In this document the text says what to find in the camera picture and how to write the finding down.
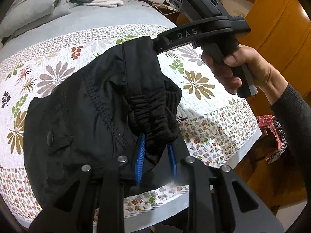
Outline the person right hand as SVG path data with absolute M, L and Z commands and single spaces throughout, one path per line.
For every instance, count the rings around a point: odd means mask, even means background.
M 239 88 L 248 89 L 246 78 L 249 77 L 252 78 L 253 85 L 260 88 L 273 105 L 288 86 L 283 75 L 249 46 L 239 45 L 221 63 L 215 63 L 206 51 L 202 53 L 202 60 L 230 94 L 236 94 Z

